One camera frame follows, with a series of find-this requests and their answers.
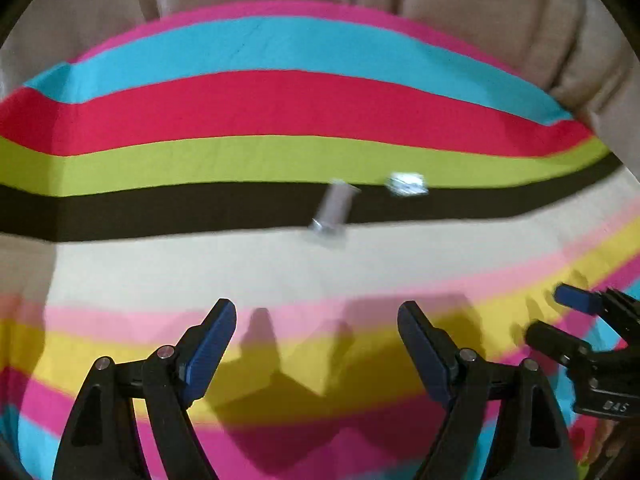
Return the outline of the striped colourful cloth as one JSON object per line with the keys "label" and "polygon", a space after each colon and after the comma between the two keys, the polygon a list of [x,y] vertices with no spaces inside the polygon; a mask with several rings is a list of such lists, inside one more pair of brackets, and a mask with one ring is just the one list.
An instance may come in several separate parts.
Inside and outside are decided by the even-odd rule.
{"label": "striped colourful cloth", "polygon": [[[326,247],[334,179],[360,193]],[[552,96],[403,18],[211,6],[1,102],[1,433],[38,479],[97,358],[143,359],[222,297],[236,330],[190,411],[222,478],[408,479],[442,409],[398,306],[510,364],[537,318],[616,347],[560,281],[638,292],[638,181]]]}

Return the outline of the beige curtain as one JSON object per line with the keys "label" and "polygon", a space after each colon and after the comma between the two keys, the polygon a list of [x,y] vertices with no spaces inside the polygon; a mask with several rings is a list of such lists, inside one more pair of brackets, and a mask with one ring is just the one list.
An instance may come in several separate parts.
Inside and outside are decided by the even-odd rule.
{"label": "beige curtain", "polygon": [[[9,92],[57,62],[136,25],[244,0],[35,0],[1,50]],[[600,0],[322,0],[430,25],[514,68],[639,166],[639,62]]]}

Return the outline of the clear small wrapper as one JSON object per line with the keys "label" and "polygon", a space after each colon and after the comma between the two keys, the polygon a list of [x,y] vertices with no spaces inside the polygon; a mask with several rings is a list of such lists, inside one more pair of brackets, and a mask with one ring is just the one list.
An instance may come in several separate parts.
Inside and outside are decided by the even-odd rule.
{"label": "clear small wrapper", "polygon": [[315,243],[326,247],[342,244],[352,204],[359,193],[360,188],[343,180],[334,179],[326,186],[308,226]]}

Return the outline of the small silver wrapper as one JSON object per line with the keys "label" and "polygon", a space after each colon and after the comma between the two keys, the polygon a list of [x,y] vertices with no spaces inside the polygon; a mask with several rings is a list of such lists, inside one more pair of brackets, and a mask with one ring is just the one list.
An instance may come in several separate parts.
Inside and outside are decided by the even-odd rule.
{"label": "small silver wrapper", "polygon": [[385,183],[395,196],[418,197],[428,194],[428,187],[422,174],[416,172],[393,172]]}

